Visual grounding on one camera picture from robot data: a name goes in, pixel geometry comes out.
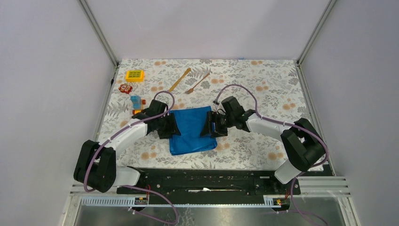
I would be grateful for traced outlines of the blue cloth napkin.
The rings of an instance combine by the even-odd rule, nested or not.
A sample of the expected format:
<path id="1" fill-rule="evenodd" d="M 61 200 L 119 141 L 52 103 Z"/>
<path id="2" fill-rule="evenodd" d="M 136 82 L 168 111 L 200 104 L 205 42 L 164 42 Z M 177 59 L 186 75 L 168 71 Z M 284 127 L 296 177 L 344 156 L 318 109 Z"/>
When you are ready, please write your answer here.
<path id="1" fill-rule="evenodd" d="M 204 137 L 200 135 L 209 111 L 211 111 L 210 106 L 171 111 L 181 133 L 169 139 L 169 150 L 172 155 L 203 152 L 216 148 L 215 138 L 210 135 Z"/>

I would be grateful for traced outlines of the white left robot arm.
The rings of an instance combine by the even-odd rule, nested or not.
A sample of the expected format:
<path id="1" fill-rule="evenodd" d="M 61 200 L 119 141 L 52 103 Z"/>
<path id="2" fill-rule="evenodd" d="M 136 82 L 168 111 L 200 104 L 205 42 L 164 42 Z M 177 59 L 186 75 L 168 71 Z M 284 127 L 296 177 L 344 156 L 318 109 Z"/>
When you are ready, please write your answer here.
<path id="1" fill-rule="evenodd" d="M 146 181 L 141 172 L 133 167 L 118 167 L 116 158 L 137 140 L 156 131 L 160 139 L 179 136 L 174 113 L 168 105 L 152 100 L 149 107 L 132 116 L 125 127 L 110 138 L 83 143 L 73 173 L 75 181 L 86 186 L 86 192 L 97 190 L 105 193 L 112 187 L 128 186 L 139 194 L 145 190 Z"/>

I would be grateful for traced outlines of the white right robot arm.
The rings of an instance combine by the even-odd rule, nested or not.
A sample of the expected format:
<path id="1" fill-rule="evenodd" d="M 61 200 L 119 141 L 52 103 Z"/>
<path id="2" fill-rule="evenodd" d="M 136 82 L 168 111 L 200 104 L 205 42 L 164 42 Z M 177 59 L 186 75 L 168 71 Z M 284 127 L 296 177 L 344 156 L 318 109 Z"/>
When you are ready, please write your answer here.
<path id="1" fill-rule="evenodd" d="M 307 119 L 300 118 L 293 124 L 273 122 L 260 117 L 253 109 L 244 110 L 234 97 L 222 101 L 221 112 L 207 112 L 200 136 L 225 137 L 231 127 L 282 142 L 288 160 L 270 180 L 270 188 L 276 194 L 286 191 L 294 177 L 309 170 L 326 153 L 321 138 Z"/>

